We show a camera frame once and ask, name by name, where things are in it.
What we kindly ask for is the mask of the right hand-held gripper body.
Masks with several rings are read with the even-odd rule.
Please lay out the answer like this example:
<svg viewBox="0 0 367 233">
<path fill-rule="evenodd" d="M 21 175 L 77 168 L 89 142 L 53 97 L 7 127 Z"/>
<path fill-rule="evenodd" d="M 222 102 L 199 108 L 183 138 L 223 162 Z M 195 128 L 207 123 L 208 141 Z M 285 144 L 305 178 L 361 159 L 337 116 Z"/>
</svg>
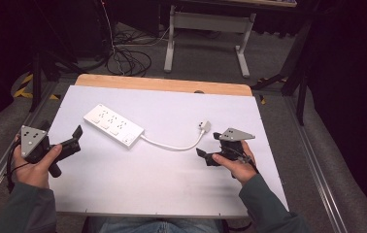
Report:
<svg viewBox="0 0 367 233">
<path fill-rule="evenodd" d="M 218 140 L 220 143 L 220 151 L 218 151 L 217 154 L 228 160 L 239 160 L 244 163 L 251 163 L 250 158 L 245 154 L 242 147 L 242 141 L 249 139 L 254 139 L 254 136 L 235 128 L 228 128 L 221 133 L 221 138 Z"/>
</svg>

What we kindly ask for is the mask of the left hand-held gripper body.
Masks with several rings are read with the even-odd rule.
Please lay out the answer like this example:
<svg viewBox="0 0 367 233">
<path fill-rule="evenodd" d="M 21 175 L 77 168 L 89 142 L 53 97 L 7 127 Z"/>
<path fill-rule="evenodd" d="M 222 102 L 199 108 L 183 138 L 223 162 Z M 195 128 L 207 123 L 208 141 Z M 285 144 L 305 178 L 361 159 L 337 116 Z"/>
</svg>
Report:
<svg viewBox="0 0 367 233">
<path fill-rule="evenodd" d="M 44 156 L 53 148 L 48 136 L 50 123 L 47 120 L 41 122 L 37 127 L 22 125 L 20 130 L 21 141 L 21 157 L 31 164 L 36 164 L 41 161 Z M 61 143 L 65 146 L 71 143 L 79 143 L 79 140 L 72 137 Z M 54 178 L 58 178 L 62 172 L 57 163 L 65 158 L 61 154 L 53 161 L 49 167 L 49 172 Z"/>
</svg>

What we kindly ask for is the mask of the white power strip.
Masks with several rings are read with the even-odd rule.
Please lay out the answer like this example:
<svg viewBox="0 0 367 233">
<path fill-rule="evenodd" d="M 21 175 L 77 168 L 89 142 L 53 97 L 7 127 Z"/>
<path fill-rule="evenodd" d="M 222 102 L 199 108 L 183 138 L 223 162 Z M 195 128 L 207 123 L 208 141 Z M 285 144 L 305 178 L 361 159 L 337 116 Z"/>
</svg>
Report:
<svg viewBox="0 0 367 233">
<path fill-rule="evenodd" d="M 144 129 L 131 120 L 112 111 L 103 104 L 98 104 L 83 120 L 103 134 L 130 150 L 144 133 Z"/>
</svg>

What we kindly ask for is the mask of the person's right hand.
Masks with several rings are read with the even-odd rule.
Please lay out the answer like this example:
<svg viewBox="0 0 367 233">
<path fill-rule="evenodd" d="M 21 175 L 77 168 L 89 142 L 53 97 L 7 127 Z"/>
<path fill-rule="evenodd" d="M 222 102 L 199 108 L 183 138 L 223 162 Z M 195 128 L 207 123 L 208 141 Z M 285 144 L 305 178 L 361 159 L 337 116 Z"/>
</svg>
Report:
<svg viewBox="0 0 367 233">
<path fill-rule="evenodd" d="M 227 158 L 216 153 L 213 155 L 213 160 L 217 164 L 228 169 L 231 175 L 236 180 L 238 180 L 241 185 L 245 185 L 252 177 L 254 177 L 257 174 L 257 172 L 255 169 L 256 166 L 255 158 L 252 151 L 250 150 L 248 143 L 242 141 L 242 147 L 245 154 L 250 158 L 252 164 L 243 163 L 242 161 L 239 160 L 237 161 L 228 160 Z"/>
</svg>

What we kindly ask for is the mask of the person's left hand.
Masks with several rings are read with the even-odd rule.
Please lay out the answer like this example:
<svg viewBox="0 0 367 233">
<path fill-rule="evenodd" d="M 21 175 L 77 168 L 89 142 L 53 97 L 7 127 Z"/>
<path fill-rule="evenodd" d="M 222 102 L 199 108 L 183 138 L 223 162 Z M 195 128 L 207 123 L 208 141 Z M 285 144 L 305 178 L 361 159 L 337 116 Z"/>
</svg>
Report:
<svg viewBox="0 0 367 233">
<path fill-rule="evenodd" d="M 61 151 L 62 146 L 57 144 L 41 161 L 36 164 L 31 164 L 21 157 L 21 145 L 18 145 L 13 155 L 17 181 L 19 183 L 26 183 L 35 187 L 49 189 L 49 167 L 61 154 Z"/>
</svg>

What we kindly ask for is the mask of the white table board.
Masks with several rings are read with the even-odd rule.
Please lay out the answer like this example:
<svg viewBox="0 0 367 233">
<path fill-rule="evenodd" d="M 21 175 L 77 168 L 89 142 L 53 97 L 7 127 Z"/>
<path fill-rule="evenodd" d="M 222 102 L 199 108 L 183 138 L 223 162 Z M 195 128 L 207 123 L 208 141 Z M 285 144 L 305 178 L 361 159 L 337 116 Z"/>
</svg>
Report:
<svg viewBox="0 0 367 233">
<path fill-rule="evenodd" d="M 83 120 L 98 104 L 145 130 L 130 149 Z M 284 189 L 257 103 L 252 96 L 182 93 L 72 85 L 50 128 L 52 143 L 70 138 L 80 125 L 81 150 L 59 162 L 50 179 L 62 213 L 123 216 L 243 217 L 241 186 L 223 167 L 196 153 L 219 149 L 212 133 L 199 134 L 207 120 L 212 133 L 232 127 L 251 133 L 248 141 L 260 174 L 284 200 Z"/>
</svg>

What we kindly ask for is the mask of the yellow black floor tape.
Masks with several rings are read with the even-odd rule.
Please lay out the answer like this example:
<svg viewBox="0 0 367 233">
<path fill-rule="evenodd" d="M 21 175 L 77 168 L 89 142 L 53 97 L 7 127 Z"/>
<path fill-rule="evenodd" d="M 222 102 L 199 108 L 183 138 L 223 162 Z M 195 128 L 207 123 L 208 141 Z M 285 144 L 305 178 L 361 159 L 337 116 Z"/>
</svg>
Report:
<svg viewBox="0 0 367 233">
<path fill-rule="evenodd" d="M 23 79 L 23 81 L 20 83 L 17 91 L 14 94 L 14 97 L 15 98 L 18 98 L 18 97 L 32 98 L 33 97 L 33 93 L 32 92 L 27 92 L 28 86 L 32 82 L 32 80 L 33 80 L 33 75 L 32 74 L 28 74 Z"/>
</svg>

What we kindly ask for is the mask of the black stand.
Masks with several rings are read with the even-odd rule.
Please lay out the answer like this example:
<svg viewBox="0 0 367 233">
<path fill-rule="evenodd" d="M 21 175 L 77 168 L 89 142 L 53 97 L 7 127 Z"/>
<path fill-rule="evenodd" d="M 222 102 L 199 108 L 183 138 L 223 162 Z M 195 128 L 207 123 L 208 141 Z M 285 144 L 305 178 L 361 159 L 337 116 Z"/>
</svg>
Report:
<svg viewBox="0 0 367 233">
<path fill-rule="evenodd" d="M 26 0 L 26 3 L 33 51 L 33 99 L 30 111 L 34 112 L 44 100 L 42 75 L 48 82 L 57 82 L 60 79 L 57 63 L 76 74 L 83 74 L 84 70 L 76 65 L 78 60 L 60 10 L 62 0 Z"/>
<path fill-rule="evenodd" d="M 311 26 L 312 21 L 307 19 L 299 30 L 281 71 L 267 80 L 259 80 L 257 84 L 251 87 L 252 90 L 259 90 L 273 83 L 280 82 L 282 79 L 286 79 L 286 82 L 281 89 L 281 94 L 283 96 L 291 96 L 296 89 L 299 89 L 296 118 L 301 125 L 304 124 L 303 113 L 307 88 L 307 80 L 305 78 L 307 62 L 304 58 L 304 47 L 311 30 Z"/>
</svg>

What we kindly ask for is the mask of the wooden desk top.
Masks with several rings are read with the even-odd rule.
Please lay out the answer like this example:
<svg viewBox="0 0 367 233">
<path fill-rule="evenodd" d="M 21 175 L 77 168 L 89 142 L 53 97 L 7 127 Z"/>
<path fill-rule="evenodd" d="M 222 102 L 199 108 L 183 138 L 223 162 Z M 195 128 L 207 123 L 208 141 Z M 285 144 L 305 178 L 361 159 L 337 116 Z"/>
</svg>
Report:
<svg viewBox="0 0 367 233">
<path fill-rule="evenodd" d="M 264 7 L 289 7 L 297 6 L 296 0 L 187 0 L 198 3 L 211 4 L 231 4 L 231 5 L 246 5 L 246 6 L 264 6 Z"/>
</svg>

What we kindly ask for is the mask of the white metal desk frame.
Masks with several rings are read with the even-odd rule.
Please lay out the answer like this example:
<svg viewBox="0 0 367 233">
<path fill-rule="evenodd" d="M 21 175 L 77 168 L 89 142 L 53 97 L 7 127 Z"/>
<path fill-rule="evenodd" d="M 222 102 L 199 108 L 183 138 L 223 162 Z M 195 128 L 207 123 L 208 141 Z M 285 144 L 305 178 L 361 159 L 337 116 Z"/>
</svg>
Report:
<svg viewBox="0 0 367 233">
<path fill-rule="evenodd" d="M 247 79 L 250 70 L 245 58 L 245 49 L 248 44 L 250 33 L 255 22 L 256 14 L 251 13 L 249 17 L 215 16 L 195 13 L 182 13 L 175 5 L 169 11 L 169 38 L 164 62 L 164 71 L 170 73 L 174 57 L 174 32 L 176 28 L 211 30 L 219 32 L 242 33 L 242 43 L 235 47 L 236 56 L 242 76 Z"/>
</svg>

